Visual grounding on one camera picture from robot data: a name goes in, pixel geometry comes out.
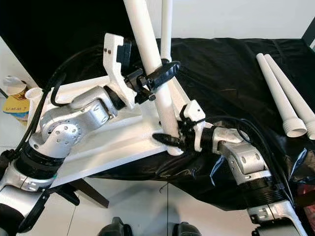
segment floor tile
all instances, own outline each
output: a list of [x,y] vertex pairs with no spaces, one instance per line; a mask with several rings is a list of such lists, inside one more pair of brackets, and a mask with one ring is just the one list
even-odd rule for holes
[[33,229],[20,236],[66,236],[75,205],[54,193]]
[[95,236],[119,216],[130,224],[134,236],[167,234],[167,192],[164,182],[91,179],[86,181],[109,200],[109,208],[101,208],[80,195],[69,236]]
[[223,211],[193,198],[172,184],[168,190],[168,212],[169,232],[182,221],[196,226],[203,236],[252,235],[255,228],[245,210]]
[[12,115],[2,111],[5,98],[0,98],[0,147],[16,147],[26,127]]

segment white pvc pipe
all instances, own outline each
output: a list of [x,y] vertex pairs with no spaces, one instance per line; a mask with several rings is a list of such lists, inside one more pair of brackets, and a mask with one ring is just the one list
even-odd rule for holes
[[[124,0],[124,3],[144,69],[147,74],[151,74],[162,66],[162,62],[146,2],[145,0]],[[173,102],[166,83],[156,90],[155,104],[164,132],[173,137],[179,137]],[[168,147],[167,151],[171,155],[183,153],[177,147]]]
[[34,117],[35,111],[37,109],[37,106],[40,102],[42,95],[43,95],[43,92],[42,92],[41,88],[32,88],[25,93],[25,98],[27,98],[30,101],[30,109],[29,109],[27,128],[29,127],[29,125],[30,125],[30,123]]
[[272,97],[274,98],[274,101],[277,105],[278,111],[282,117],[283,129],[286,135],[292,138],[304,135],[307,131],[305,124],[297,117],[274,73],[269,67],[264,55],[259,53],[257,54],[256,58],[266,79]]
[[162,0],[162,24],[161,24],[161,58],[172,61],[172,14],[173,0]]
[[310,139],[315,140],[315,114],[311,108],[307,105],[303,97],[296,90],[294,85],[290,82],[284,72],[276,64],[269,54],[265,55],[271,70],[275,74],[279,84],[293,105],[296,113],[302,119],[307,127],[307,135]]

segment black plastic sheet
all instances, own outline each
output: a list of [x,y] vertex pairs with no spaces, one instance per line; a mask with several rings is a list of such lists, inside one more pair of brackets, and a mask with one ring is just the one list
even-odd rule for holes
[[[315,111],[315,53],[301,39],[173,39],[171,54],[173,60],[182,63],[176,76],[179,83],[190,99],[198,101],[207,117],[226,115],[251,120],[262,130],[290,184],[315,184],[314,142],[306,135],[285,135],[256,61],[257,53],[269,53]],[[76,73],[72,71],[68,80],[100,76],[104,72],[94,69],[100,68],[101,56],[100,52],[98,57],[92,56],[90,63],[81,57],[80,66],[72,65]],[[137,59],[134,53],[132,61]],[[224,158],[206,151],[181,156],[162,152],[92,177],[164,180],[222,209],[246,208]]]

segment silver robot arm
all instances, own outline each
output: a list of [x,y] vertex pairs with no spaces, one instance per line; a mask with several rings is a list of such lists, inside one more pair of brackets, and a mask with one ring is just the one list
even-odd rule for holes
[[207,150],[222,155],[243,193],[251,221],[260,225],[253,235],[307,235],[284,187],[275,181],[263,155],[245,132],[206,123],[205,114],[195,100],[183,107],[180,118],[180,138],[166,134],[153,137],[182,150]]
[[110,83],[47,111],[40,121],[40,131],[30,136],[18,154],[14,153],[17,156],[4,158],[10,163],[0,180],[0,233],[15,235],[30,230],[43,211],[49,187],[71,148],[84,135],[116,117],[121,108],[132,109],[135,103],[155,100],[157,89],[177,73],[180,63],[174,61],[164,63],[149,75],[136,68],[123,77],[120,61],[130,56],[126,53],[130,47],[123,37],[106,34],[103,59]]
[[31,135],[0,181],[0,228],[4,235],[32,228],[49,198],[46,190],[71,148],[117,114],[102,87],[95,87],[70,104],[44,114],[40,131]]

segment bolt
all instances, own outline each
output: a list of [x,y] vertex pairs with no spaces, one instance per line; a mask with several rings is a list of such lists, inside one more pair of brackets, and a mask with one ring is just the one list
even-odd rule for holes
[[156,99],[156,95],[154,93],[149,95],[149,100],[154,101]]
[[144,77],[144,76],[139,76],[138,81],[141,83],[142,86],[147,84],[146,77]]

